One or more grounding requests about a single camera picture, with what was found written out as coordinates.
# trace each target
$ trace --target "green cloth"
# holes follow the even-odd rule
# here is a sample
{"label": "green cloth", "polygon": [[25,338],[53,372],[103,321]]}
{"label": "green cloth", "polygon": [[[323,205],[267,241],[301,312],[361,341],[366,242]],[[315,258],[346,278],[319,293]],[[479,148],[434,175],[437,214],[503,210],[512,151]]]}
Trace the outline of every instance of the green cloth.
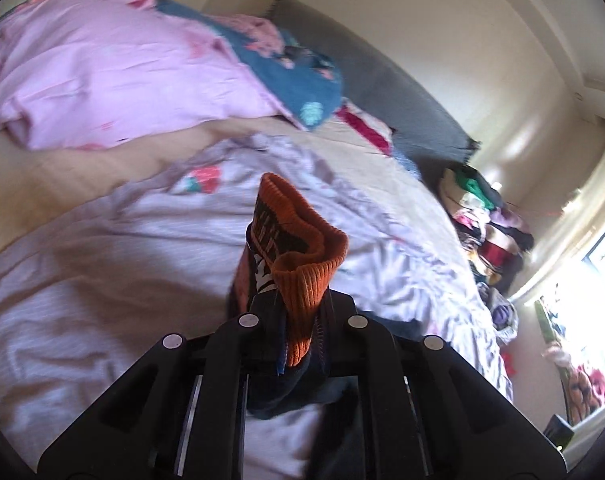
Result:
{"label": "green cloth", "polygon": [[469,191],[476,195],[480,200],[482,200],[483,204],[487,209],[493,211],[495,209],[495,204],[491,202],[485,194],[480,189],[480,185],[477,183],[477,180],[474,178],[469,178],[465,176],[462,172],[456,171],[456,183],[465,191]]}

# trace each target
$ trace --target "crumpled fabric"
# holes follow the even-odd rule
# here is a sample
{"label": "crumpled fabric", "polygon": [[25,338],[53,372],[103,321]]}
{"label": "crumpled fabric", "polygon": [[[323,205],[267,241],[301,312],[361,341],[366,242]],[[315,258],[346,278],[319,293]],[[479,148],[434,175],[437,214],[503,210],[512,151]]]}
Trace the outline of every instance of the crumpled fabric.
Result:
{"label": "crumpled fabric", "polygon": [[509,209],[508,205],[504,207],[496,207],[490,212],[491,221],[496,225],[502,225],[502,227],[514,227],[522,233],[530,234],[531,230],[527,222],[522,219],[518,213],[515,213]]}
{"label": "crumpled fabric", "polygon": [[269,20],[246,14],[232,16],[208,14],[207,17],[251,38],[253,43],[248,44],[247,48],[255,50],[262,57],[272,57],[284,53],[284,40],[278,28]]}
{"label": "crumpled fabric", "polygon": [[[346,145],[341,149],[348,153]],[[205,190],[211,180],[204,177],[216,176],[211,171],[195,174],[201,191],[170,192],[186,173],[212,167],[220,169],[214,192]],[[310,150],[287,137],[255,134],[223,140],[149,180],[129,182],[0,254],[0,429],[30,466],[159,338],[204,335],[224,320],[266,171],[295,184],[349,235],[351,251],[331,288],[385,319],[419,320],[425,334],[450,341],[511,398],[491,315],[431,196],[417,195],[414,208],[440,215],[429,220],[446,227],[447,259],[435,235],[394,221]],[[299,446],[312,438],[301,437]]]}
{"label": "crumpled fabric", "polygon": [[444,170],[442,180],[440,181],[440,193],[447,195],[450,199],[457,202],[467,209],[484,209],[485,202],[476,194],[462,189],[456,182],[456,174],[452,170]]}
{"label": "crumpled fabric", "polygon": [[571,352],[557,341],[549,343],[541,355],[560,368],[571,367]]}
{"label": "crumpled fabric", "polygon": [[515,307],[497,289],[487,283],[478,283],[477,291],[480,299],[491,312],[498,344],[507,346],[518,335],[518,313]]}
{"label": "crumpled fabric", "polygon": [[456,178],[458,178],[458,175],[475,180],[482,194],[495,207],[505,206],[505,200],[503,200],[502,195],[500,195],[499,192],[489,185],[489,183],[476,168],[471,168],[471,166],[461,166],[460,168],[456,169]]}
{"label": "crumpled fabric", "polygon": [[515,227],[504,227],[502,225],[493,224],[493,222],[491,222],[487,226],[487,231],[492,231],[493,235],[495,236],[499,236],[497,232],[502,232],[506,237],[509,237],[510,241],[514,242],[517,246],[512,251],[514,253],[517,253],[519,251],[524,251],[525,253],[527,253],[528,251],[532,250],[533,245],[535,243],[532,234],[523,233]]}
{"label": "crumpled fabric", "polygon": [[287,113],[211,27],[154,3],[36,0],[0,20],[0,127],[30,150],[100,150]]}
{"label": "crumpled fabric", "polygon": [[598,399],[602,406],[605,403],[605,376],[596,368],[589,374],[589,380],[591,381],[593,396]]}
{"label": "crumpled fabric", "polygon": [[464,176],[463,174],[457,173],[456,174],[456,183],[462,189],[465,189],[465,190],[469,191],[470,193],[473,193],[475,196],[477,196],[482,201],[482,203],[486,209],[489,209],[490,211],[495,209],[495,204],[493,202],[491,202],[485,196],[485,194],[480,189],[480,186],[476,180],[474,180],[473,178]]}

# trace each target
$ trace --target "ceiling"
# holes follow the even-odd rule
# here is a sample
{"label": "ceiling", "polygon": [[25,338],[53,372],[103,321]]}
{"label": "ceiling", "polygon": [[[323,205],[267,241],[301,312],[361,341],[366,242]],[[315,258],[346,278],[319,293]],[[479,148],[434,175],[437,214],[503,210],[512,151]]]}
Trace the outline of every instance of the ceiling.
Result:
{"label": "ceiling", "polygon": [[582,118],[605,119],[604,1],[507,1],[551,56]]}

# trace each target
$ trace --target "gray headboard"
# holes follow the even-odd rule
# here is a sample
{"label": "gray headboard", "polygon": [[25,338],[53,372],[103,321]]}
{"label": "gray headboard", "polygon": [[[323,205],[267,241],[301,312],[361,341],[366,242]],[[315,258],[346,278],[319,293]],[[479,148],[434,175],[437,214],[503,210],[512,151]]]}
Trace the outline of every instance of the gray headboard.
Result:
{"label": "gray headboard", "polygon": [[345,96],[396,130],[394,145],[435,190],[444,168],[467,162],[478,144],[407,72],[344,25],[298,0],[275,0],[266,17],[340,67]]}

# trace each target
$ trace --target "pillow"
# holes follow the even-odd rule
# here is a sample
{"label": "pillow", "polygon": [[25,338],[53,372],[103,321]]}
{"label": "pillow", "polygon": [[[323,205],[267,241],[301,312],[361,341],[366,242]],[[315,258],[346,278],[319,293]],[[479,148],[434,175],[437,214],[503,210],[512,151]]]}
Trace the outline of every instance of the pillow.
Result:
{"label": "pillow", "polygon": [[349,99],[335,112],[335,117],[358,132],[369,143],[387,156],[391,155],[391,128],[385,123],[361,110]]}
{"label": "pillow", "polygon": [[335,113],[334,117],[351,127],[382,153],[395,158],[397,163],[409,171],[414,178],[422,181],[422,175],[416,163],[404,153],[398,151],[391,143],[393,130],[383,121],[360,109],[347,98],[343,100],[343,106]]}

